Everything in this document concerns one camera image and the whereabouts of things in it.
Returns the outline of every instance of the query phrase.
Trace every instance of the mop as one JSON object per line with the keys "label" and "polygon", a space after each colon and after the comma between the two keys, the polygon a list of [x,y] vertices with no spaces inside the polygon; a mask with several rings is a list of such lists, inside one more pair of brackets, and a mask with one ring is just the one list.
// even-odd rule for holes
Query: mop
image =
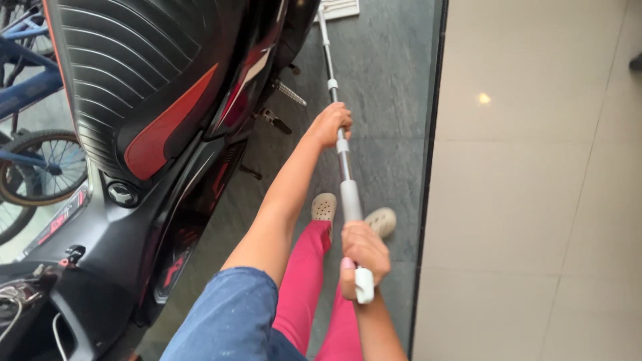
{"label": "mop", "polygon": [[[323,38],[323,49],[325,53],[325,68],[327,70],[327,88],[330,92],[330,99],[334,103],[338,101],[336,90],[338,83],[334,79],[332,69],[332,58],[330,57],[330,40],[327,38],[327,28],[325,26],[326,17],[336,19],[359,13],[359,2],[357,0],[333,0],[322,1],[317,13],[316,20],[321,27],[321,36]],[[352,169],[350,167],[350,148],[348,140],[345,138],[343,128],[338,131],[338,140],[336,142],[336,152],[339,157],[339,169],[341,173],[341,203],[343,206],[343,215],[346,222],[353,220],[363,220],[361,212],[361,202],[359,200],[359,190],[357,183],[352,179]],[[370,303],[374,298],[374,278],[372,272],[361,266],[357,266],[355,271],[355,284],[357,302]]]}

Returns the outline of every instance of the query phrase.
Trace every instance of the black seat with orange stripe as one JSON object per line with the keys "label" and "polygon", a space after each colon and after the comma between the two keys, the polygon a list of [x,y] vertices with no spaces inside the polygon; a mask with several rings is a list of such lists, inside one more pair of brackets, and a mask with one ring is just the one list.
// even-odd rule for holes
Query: black seat with orange stripe
{"label": "black seat with orange stripe", "polygon": [[45,4],[87,155],[110,177],[144,184],[187,145],[236,66],[246,1]]}

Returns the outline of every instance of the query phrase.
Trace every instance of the pink painted fingernail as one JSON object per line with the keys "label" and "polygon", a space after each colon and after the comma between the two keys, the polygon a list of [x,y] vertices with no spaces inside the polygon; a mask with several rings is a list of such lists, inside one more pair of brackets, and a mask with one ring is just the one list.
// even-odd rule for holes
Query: pink painted fingernail
{"label": "pink painted fingernail", "polygon": [[343,257],[341,260],[341,268],[345,270],[353,270],[356,267],[354,266],[354,261],[350,257]]}

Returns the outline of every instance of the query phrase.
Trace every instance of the hand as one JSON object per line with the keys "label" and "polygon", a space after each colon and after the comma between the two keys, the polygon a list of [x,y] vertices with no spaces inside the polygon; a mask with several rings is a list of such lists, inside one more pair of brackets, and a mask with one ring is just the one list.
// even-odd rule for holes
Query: hand
{"label": "hand", "polygon": [[336,101],[328,105],[317,118],[312,122],[312,125],[306,132],[307,136],[312,137],[318,141],[323,148],[331,148],[335,146],[337,141],[337,132],[339,128],[345,129],[346,139],[350,139],[352,132],[352,118],[351,112],[345,108],[345,104]]}
{"label": "hand", "polygon": [[372,272],[374,284],[378,286],[390,272],[390,255],[388,247],[364,221],[346,223],[341,237],[345,257],[341,260],[339,284],[343,297],[355,300],[357,298],[354,291],[355,262]]}

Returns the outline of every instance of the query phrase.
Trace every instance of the metal pole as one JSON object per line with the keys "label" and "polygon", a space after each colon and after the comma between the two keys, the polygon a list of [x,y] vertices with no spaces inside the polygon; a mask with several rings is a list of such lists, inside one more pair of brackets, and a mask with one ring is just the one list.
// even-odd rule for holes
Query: metal pole
{"label": "metal pole", "polygon": [[[323,38],[323,50],[325,53],[325,70],[327,70],[327,89],[330,93],[330,99],[334,103],[338,101],[336,90],[339,88],[332,67],[332,57],[330,56],[330,40],[327,37],[327,28],[325,26],[324,7],[318,10],[319,26],[321,27],[321,36]],[[348,140],[345,138],[345,129],[340,128],[337,133],[336,153],[339,158],[339,171],[341,173],[341,203],[343,206],[343,217],[346,222],[353,220],[363,220],[361,212],[361,201],[359,200],[359,189],[357,183],[352,179],[352,169],[350,167],[350,147]],[[370,270],[357,266],[354,273],[357,301],[359,303],[370,303],[374,298],[374,277]]]}

